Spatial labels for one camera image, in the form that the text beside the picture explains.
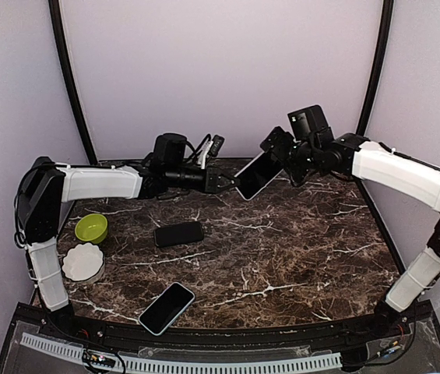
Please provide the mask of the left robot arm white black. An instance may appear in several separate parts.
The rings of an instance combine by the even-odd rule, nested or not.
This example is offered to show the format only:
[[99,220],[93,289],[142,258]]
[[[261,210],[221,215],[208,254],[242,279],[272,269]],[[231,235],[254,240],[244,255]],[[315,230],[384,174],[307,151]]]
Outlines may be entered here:
[[206,135],[198,146],[186,136],[159,135],[142,160],[68,164],[38,157],[23,175],[13,200],[16,247],[25,252],[27,269],[42,307],[53,314],[49,325],[64,340],[80,333],[71,308],[58,237],[74,209],[86,201],[169,199],[170,190],[216,195],[240,185],[239,178],[210,162],[223,146],[221,136]]

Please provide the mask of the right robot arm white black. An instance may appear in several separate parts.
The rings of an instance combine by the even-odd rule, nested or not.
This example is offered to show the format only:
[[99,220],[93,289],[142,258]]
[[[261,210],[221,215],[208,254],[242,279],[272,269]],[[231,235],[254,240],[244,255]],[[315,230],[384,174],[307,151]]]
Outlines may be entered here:
[[311,171],[336,173],[381,185],[437,213],[438,220],[424,248],[386,293],[386,308],[368,320],[368,332],[373,337],[386,337],[398,324],[396,312],[409,308],[440,278],[440,167],[357,134],[335,139],[329,130],[295,139],[276,127],[260,147],[282,164],[295,185],[302,185]]

